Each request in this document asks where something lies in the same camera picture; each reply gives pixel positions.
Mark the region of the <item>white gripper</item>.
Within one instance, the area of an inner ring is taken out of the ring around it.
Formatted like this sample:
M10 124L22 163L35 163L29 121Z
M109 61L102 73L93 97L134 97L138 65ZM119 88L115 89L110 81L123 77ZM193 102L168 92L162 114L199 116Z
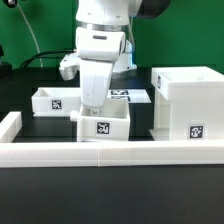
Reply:
M107 98L114 62L81 59L80 88L81 102L86 108L102 108ZM93 109L99 115L100 109Z

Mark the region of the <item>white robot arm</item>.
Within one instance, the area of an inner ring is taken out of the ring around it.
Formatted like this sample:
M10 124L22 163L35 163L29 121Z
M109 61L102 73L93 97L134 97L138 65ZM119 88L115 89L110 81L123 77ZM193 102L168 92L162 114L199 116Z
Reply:
M61 61L64 80L80 72L81 104L97 113L105 104L116 62L127 51L130 17L154 19L171 0L78 0L76 49Z

